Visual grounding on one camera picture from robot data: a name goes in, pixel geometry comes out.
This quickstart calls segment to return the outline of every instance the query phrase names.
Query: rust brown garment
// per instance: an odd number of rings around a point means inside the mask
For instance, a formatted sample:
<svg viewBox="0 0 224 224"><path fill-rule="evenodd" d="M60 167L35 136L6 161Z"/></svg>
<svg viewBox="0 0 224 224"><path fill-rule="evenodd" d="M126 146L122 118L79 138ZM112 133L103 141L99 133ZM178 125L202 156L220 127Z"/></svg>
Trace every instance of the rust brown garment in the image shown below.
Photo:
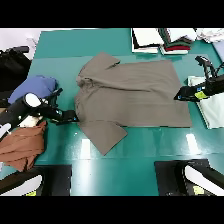
<svg viewBox="0 0 224 224"><path fill-rule="evenodd" d="M33 167L34 159L44 151L44 131L47 122L32 128L18 128L0 142L0 161L19 171Z"/></svg>

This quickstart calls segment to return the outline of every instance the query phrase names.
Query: yellow sticker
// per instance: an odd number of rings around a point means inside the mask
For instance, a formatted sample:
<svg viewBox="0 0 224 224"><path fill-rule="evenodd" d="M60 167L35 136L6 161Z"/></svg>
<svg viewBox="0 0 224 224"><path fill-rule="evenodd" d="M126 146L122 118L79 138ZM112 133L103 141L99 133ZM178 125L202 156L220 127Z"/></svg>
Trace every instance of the yellow sticker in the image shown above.
<svg viewBox="0 0 224 224"><path fill-rule="evenodd" d="M32 191L32 192L26 194L26 196L36 196L36 195L37 195L36 191Z"/></svg>
<svg viewBox="0 0 224 224"><path fill-rule="evenodd" d="M194 94L198 99L204 99L204 98L207 98L207 96L201 91L201 92L198 92L198 93L195 93Z"/></svg>
<svg viewBox="0 0 224 224"><path fill-rule="evenodd" d="M204 189L202 187L194 186L193 189L194 189L195 195L204 194L205 193L205 191L204 191Z"/></svg>

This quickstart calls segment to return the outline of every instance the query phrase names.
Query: red cloth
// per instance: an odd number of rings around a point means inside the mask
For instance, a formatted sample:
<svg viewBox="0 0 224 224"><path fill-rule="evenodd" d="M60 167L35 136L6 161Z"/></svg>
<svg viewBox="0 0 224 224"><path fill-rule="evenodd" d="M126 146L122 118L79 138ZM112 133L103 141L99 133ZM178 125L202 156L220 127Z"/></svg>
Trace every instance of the red cloth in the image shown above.
<svg viewBox="0 0 224 224"><path fill-rule="evenodd" d="M188 46L173 46L173 47L164 47L165 51L176 51L176 50L190 50Z"/></svg>

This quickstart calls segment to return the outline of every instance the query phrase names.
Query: gray-brown t-shirt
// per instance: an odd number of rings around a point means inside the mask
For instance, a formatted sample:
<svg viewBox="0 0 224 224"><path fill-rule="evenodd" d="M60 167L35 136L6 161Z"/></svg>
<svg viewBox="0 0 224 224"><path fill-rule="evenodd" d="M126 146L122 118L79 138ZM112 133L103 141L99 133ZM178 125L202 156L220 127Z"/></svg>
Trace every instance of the gray-brown t-shirt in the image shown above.
<svg viewBox="0 0 224 224"><path fill-rule="evenodd" d="M103 155L127 135L120 126L192 126L187 103L173 100L181 85L171 61L119 62L100 53L76 80L79 126Z"/></svg>

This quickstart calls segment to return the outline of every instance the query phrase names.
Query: table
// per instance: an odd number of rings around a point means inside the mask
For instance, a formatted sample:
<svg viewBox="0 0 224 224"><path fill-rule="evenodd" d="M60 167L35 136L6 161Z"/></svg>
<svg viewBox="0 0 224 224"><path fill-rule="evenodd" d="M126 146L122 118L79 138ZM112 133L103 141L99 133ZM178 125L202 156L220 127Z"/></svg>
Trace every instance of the table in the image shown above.
<svg viewBox="0 0 224 224"><path fill-rule="evenodd" d="M121 63L170 59L182 84L188 75L203 76L194 61L196 54L208 56L215 67L221 63L213 46L203 41L196 41L189 55L162 56L132 54L130 38L130 29L123 28L43 32L29 76L58 79L64 89L58 104L66 110L74 108L75 76L100 51ZM206 129L195 103L189 103L189 110L193 128L126 128L128 136L104 157L76 124L49 124L46 151L36 164L72 164L71 195L158 195L154 170L158 160L208 158L224 174L224 129ZM10 172L12 168L3 167L2 176Z"/></svg>

